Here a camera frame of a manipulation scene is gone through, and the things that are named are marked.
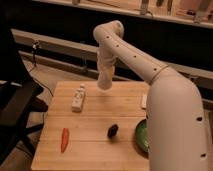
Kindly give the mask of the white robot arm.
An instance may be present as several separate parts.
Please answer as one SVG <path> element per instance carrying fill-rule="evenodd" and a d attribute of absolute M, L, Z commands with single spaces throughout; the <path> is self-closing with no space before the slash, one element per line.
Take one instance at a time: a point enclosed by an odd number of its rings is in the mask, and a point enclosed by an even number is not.
<path fill-rule="evenodd" d="M 103 90 L 112 86 L 116 60 L 150 85 L 146 101 L 150 171 L 208 171 L 204 109 L 197 86 L 168 64 L 128 44 L 123 34 L 118 20 L 94 28 L 99 44 L 97 85 Z"/>

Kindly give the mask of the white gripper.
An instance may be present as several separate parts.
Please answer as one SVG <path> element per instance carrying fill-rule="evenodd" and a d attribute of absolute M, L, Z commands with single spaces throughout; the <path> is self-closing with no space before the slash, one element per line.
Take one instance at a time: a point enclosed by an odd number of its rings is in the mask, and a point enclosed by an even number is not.
<path fill-rule="evenodd" d="M 106 73 L 108 76 L 113 76 L 115 72 L 116 57 L 107 51 L 97 51 L 97 68 L 99 72 Z"/>

